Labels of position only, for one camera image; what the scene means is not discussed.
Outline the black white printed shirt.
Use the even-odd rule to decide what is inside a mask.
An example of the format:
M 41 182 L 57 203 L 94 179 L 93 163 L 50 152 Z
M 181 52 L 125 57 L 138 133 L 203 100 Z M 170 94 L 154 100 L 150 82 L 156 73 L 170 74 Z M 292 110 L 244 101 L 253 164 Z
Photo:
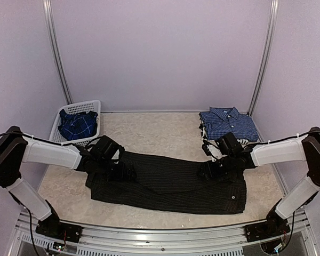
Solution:
M 211 143 L 208 139 L 205 139 L 205 138 L 203 138 L 202 141 L 207 141 L 207 142 Z M 247 139 L 237 139 L 237 141 L 241 145 L 247 145 L 249 143 L 249 141 Z

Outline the black pinstripe long sleeve shirt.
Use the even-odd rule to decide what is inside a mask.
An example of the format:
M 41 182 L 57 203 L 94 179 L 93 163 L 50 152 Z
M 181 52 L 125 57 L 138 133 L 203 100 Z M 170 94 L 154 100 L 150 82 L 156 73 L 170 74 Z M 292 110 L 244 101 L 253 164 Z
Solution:
M 125 152 L 123 163 L 132 164 L 135 181 L 107 181 L 89 174 L 85 185 L 91 198 L 148 210 L 190 214 L 239 214 L 246 205 L 243 170 L 228 172 L 226 181 L 201 180 L 203 162 Z

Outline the blue checked shirt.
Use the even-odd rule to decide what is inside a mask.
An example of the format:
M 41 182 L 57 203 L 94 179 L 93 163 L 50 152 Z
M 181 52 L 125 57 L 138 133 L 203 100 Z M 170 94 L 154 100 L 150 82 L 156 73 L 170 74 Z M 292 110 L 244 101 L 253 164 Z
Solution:
M 257 142 L 259 135 L 252 118 L 240 113 L 235 107 L 214 108 L 199 113 L 201 127 L 208 140 L 219 140 L 227 133 L 232 133 L 236 139 Z

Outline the white plastic laundry basket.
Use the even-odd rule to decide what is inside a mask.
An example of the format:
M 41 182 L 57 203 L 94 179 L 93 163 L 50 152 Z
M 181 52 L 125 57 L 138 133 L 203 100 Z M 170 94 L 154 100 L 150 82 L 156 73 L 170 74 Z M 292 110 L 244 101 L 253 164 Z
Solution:
M 85 139 L 70 140 L 70 141 L 66 140 L 58 131 L 58 126 L 60 125 L 59 112 L 61 110 L 64 110 L 67 114 L 76 114 L 83 111 L 85 112 L 94 111 L 98 113 L 98 118 L 97 118 L 98 127 L 97 127 L 96 134 L 92 137 L 85 138 Z M 74 143 L 81 146 L 87 145 L 91 140 L 97 138 L 100 133 L 100 112 L 101 112 L 101 102 L 99 100 L 73 103 L 73 104 L 61 107 L 58 110 L 58 113 L 56 114 L 56 117 L 52 126 L 52 130 L 51 130 L 51 134 L 49 136 L 49 140 L 56 143 Z

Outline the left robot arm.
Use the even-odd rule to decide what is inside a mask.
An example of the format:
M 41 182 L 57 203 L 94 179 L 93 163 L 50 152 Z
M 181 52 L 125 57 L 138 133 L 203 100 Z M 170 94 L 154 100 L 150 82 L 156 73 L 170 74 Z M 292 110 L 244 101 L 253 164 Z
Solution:
M 123 163 L 125 149 L 106 135 L 85 145 L 52 142 L 24 134 L 17 126 L 0 134 L 0 187 L 23 205 L 52 237 L 59 237 L 64 226 L 50 203 L 21 175 L 22 163 L 42 163 L 71 170 L 99 174 L 107 181 L 136 179 L 132 164 Z

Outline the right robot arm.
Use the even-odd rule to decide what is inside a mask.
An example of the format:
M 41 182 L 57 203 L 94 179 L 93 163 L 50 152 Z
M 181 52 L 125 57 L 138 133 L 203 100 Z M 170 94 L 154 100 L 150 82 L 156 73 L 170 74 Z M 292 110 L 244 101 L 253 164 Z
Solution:
M 307 174 L 298 184 L 267 214 L 262 232 L 273 237 L 286 220 L 298 208 L 310 202 L 320 191 L 320 128 L 313 127 L 308 132 L 273 142 L 255 142 L 242 146 L 229 132 L 215 145 L 205 142 L 203 149 L 211 161 L 203 163 L 198 172 L 200 178 L 215 179 L 231 171 L 254 169 L 268 164 L 305 161 Z

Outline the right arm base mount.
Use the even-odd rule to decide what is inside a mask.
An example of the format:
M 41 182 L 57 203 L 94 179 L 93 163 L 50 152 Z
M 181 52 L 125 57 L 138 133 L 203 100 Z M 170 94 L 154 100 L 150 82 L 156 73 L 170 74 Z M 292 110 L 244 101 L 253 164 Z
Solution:
M 265 221 L 244 227 L 247 242 L 255 242 L 263 239 L 284 235 L 291 231 L 287 219 L 282 219 L 273 207 L 266 216 Z

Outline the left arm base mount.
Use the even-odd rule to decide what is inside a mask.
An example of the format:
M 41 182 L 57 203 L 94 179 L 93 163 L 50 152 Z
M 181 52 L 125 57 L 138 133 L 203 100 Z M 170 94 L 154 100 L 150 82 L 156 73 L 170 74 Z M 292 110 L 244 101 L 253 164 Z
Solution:
M 83 227 L 62 222 L 52 205 L 48 201 L 46 202 L 51 209 L 51 215 L 43 221 L 38 221 L 36 233 L 64 242 L 78 243 Z

